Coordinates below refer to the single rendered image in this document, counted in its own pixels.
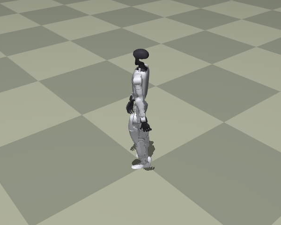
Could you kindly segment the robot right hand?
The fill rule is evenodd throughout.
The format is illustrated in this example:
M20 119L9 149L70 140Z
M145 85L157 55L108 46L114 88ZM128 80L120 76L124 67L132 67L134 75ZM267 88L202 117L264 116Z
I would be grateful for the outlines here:
M132 112L134 112L134 111L133 111L133 105L134 105L133 102L134 102L135 100L132 100L132 98L133 98L133 96L131 95L131 96L130 96L130 99L129 99L130 101L128 102L128 104L127 104L127 106L126 106L127 112L128 112L129 114L131 114ZM131 112L131 113L130 113L130 112Z

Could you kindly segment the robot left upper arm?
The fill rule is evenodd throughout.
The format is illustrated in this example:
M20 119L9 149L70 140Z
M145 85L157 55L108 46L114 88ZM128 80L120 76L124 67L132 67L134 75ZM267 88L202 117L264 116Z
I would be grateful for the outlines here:
M134 78L133 78L133 84L134 84L134 87L135 87L135 92L138 95L135 98L135 101L137 99L141 99L143 101L142 83L143 83L143 79L142 79L141 75L140 74L135 75Z

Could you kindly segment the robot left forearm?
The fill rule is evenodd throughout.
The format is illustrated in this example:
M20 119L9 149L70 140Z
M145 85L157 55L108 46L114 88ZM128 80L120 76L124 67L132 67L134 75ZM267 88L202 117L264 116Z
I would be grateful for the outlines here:
M145 113L145 105L143 103L143 101L141 99L137 99L136 101L136 104L137 104L137 109L139 111L139 117L141 119L141 122L146 122L146 113Z

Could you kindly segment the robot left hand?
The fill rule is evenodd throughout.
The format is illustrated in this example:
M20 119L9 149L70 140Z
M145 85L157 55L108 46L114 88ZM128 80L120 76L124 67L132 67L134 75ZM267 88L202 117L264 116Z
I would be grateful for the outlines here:
M146 117L145 117L146 118ZM140 119L141 120L141 119ZM143 129L143 131L147 132L147 131L151 131L152 129L150 128L149 124L147 123L147 118L146 118L146 122L141 122L141 127L140 129Z

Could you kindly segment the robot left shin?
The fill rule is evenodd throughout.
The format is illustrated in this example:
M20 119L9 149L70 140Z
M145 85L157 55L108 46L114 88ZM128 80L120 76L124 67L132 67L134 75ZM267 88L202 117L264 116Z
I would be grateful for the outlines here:
M146 154L146 149L145 149L145 142L143 140L139 140L137 145L135 144L135 148L136 148L136 151L137 151L137 154L140 158L140 161L142 163L142 165L146 164L146 161L145 161L145 154Z

